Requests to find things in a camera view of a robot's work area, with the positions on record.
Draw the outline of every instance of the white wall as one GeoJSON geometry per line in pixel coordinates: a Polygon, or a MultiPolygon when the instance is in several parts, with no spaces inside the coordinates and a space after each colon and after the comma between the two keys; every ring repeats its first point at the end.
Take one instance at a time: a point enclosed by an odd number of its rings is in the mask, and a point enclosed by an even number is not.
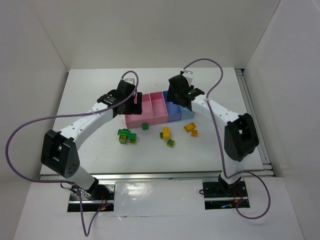
{"type": "MultiPolygon", "coordinates": [[[[25,0],[3,0],[0,7],[0,232],[10,240],[30,186],[9,169],[5,144],[22,123],[57,112],[67,70],[25,0]]],[[[22,130],[10,155],[19,171],[37,177],[44,133],[52,121],[22,130]]]]}
{"type": "Polygon", "coordinates": [[[244,68],[280,0],[33,0],[70,69],[244,68]],[[201,66],[212,66],[203,63],[201,66]]]}
{"type": "Polygon", "coordinates": [[[320,0],[282,0],[244,72],[306,240],[320,236],[319,6],[320,0]]]}

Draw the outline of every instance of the metal frame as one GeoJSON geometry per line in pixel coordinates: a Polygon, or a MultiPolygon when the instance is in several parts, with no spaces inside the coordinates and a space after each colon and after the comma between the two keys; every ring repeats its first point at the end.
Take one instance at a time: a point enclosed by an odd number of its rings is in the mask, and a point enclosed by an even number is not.
{"type": "Polygon", "coordinates": [[[267,148],[265,145],[265,141],[264,138],[262,136],[261,130],[260,130],[260,126],[258,123],[258,119],[257,119],[257,115],[255,112],[255,108],[254,105],[252,103],[251,97],[250,97],[250,93],[248,90],[248,86],[246,83],[246,79],[244,77],[244,69],[235,69],[235,75],[238,79],[239,82],[239,86],[240,86],[240,90],[243,96],[243,100],[244,100],[244,104],[245,104],[245,108],[248,111],[248,113],[252,116],[253,118],[253,122],[256,128],[256,132],[258,134],[259,140],[260,140],[260,144],[258,145],[258,150],[259,150],[259,154],[261,157],[261,160],[263,163],[268,163],[270,164],[270,159],[269,159],[269,155],[267,152],[267,148]]]}
{"type": "MultiPolygon", "coordinates": [[[[248,113],[252,116],[256,131],[260,140],[258,151],[261,157],[263,170],[252,170],[254,174],[261,177],[274,177],[274,171],[269,159],[266,145],[259,127],[255,109],[249,94],[246,80],[243,75],[243,69],[235,69],[235,74],[238,79],[240,90],[243,96],[245,107],[248,113]]],[[[118,181],[156,181],[170,179],[202,179],[205,181],[217,181],[221,171],[202,171],[202,172],[155,172],[155,173],[109,173],[109,174],[93,174],[101,184],[111,184],[118,181]]],[[[248,173],[243,173],[243,177],[252,177],[248,173]]],[[[62,180],[60,175],[41,175],[41,180],[62,180]]]]}

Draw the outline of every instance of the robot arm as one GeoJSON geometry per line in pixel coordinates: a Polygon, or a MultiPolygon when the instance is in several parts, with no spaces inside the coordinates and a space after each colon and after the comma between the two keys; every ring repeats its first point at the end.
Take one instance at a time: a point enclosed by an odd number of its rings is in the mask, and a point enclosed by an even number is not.
{"type": "Polygon", "coordinates": [[[193,73],[181,72],[169,79],[167,101],[188,108],[213,121],[207,101],[213,110],[223,144],[224,166],[219,182],[226,191],[233,188],[240,180],[243,170],[242,160],[251,154],[259,145],[257,131],[252,117],[245,113],[240,115],[221,106],[217,102],[206,99],[205,93],[191,85],[193,73]]]}
{"type": "Polygon", "coordinates": [[[104,186],[99,185],[99,181],[80,166],[78,149],[88,137],[116,115],[142,113],[142,93],[133,94],[134,88],[133,84],[122,80],[117,89],[101,96],[85,116],[58,132],[49,130],[44,136],[41,162],[92,196],[101,191],[108,194],[104,186]],[[120,106],[104,111],[129,95],[132,95],[129,100],[120,106]]]}

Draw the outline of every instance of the white floor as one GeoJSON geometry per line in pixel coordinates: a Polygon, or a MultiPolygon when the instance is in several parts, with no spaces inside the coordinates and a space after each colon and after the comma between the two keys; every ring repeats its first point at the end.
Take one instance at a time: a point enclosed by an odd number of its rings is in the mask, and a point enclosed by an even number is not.
{"type": "MultiPolygon", "coordinates": [[[[205,210],[199,180],[119,182],[114,212],[99,213],[88,238],[80,214],[67,212],[69,191],[32,183],[14,240],[303,240],[283,179],[263,180],[271,208],[258,220],[243,219],[235,209],[205,210]]],[[[245,181],[250,208],[240,211],[257,216],[267,207],[267,194],[257,179],[245,181]]],[[[84,214],[87,226],[92,216],[84,214]]]]}
{"type": "MultiPolygon", "coordinates": [[[[70,70],[58,114],[84,113],[96,100],[118,86],[121,75],[127,69],[72,69],[70,70]]],[[[178,75],[180,68],[136,68],[139,75],[138,90],[153,93],[168,90],[168,79],[178,75]]],[[[213,86],[220,76],[218,68],[190,68],[194,72],[192,84],[204,92],[213,86]]],[[[244,114],[245,102],[238,84],[235,70],[224,68],[221,84],[210,96],[224,107],[244,114]]],[[[74,122],[74,118],[55,121],[58,131],[74,122]]],[[[122,145],[118,141],[118,129],[126,128],[125,117],[117,116],[97,130],[79,150],[80,164],[91,174],[107,173],[159,173],[221,171],[221,157],[216,133],[211,121],[196,114],[193,120],[152,125],[149,130],[134,128],[136,145],[122,145]],[[198,137],[190,137],[183,126],[194,122],[198,137]],[[174,148],[166,146],[159,138],[162,127],[170,127],[174,148]]],[[[243,163],[247,170],[263,169],[258,149],[243,163]]],[[[42,175],[55,174],[43,166],[42,175]]]]}

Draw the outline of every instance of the orange block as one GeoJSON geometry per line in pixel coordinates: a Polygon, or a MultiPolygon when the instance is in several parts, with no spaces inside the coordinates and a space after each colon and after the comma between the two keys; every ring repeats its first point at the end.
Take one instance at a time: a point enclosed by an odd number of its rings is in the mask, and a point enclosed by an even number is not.
{"type": "Polygon", "coordinates": [[[163,139],[169,139],[170,138],[170,130],[168,127],[163,128],[163,139]]]}
{"type": "Polygon", "coordinates": [[[198,136],[198,130],[192,130],[191,131],[191,137],[197,137],[198,136]]]}
{"type": "Polygon", "coordinates": [[[195,128],[196,128],[196,125],[195,125],[194,122],[184,126],[184,129],[185,129],[186,132],[189,132],[189,131],[191,131],[192,129],[195,129],[195,128]]]}

